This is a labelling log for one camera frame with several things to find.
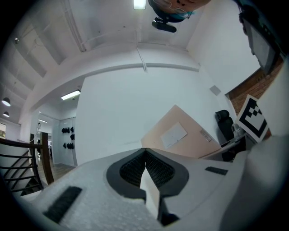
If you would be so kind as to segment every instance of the white paper sheet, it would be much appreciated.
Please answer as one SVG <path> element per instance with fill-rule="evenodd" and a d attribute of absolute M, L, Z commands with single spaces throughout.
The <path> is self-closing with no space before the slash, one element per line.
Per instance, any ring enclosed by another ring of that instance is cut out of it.
<path fill-rule="evenodd" d="M 184 130 L 181 124 L 177 122 L 173 127 L 161 135 L 163 146 L 165 149 L 167 149 L 184 138 L 186 135 L 187 132 Z"/>

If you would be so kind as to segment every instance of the white ceiling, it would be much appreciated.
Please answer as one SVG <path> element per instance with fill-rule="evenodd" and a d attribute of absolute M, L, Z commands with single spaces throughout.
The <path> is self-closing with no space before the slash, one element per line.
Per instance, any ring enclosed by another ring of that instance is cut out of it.
<path fill-rule="evenodd" d="M 172 34 L 151 26 L 156 14 L 148 2 L 145 10 L 134 10 L 133 0 L 39 1 L 19 22 L 0 59 L 0 97 L 9 97 L 12 104 L 9 108 L 1 104 L 0 116 L 9 111 L 10 118 L 5 119 L 18 123 L 37 81 L 81 52 L 124 42 L 185 49 L 202 12 L 174 23 L 177 32 Z"/>

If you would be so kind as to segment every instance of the black mesh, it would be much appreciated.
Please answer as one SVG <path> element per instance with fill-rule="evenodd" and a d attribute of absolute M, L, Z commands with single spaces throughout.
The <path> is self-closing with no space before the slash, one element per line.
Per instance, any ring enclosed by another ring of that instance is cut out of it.
<path fill-rule="evenodd" d="M 145 170 L 146 153 L 142 153 L 128 161 L 120 168 L 121 177 L 137 187 L 140 187 L 141 176 Z"/>
<path fill-rule="evenodd" d="M 175 175 L 173 167 L 150 153 L 147 153 L 146 156 L 146 168 L 157 188 L 163 186 L 173 178 Z"/>

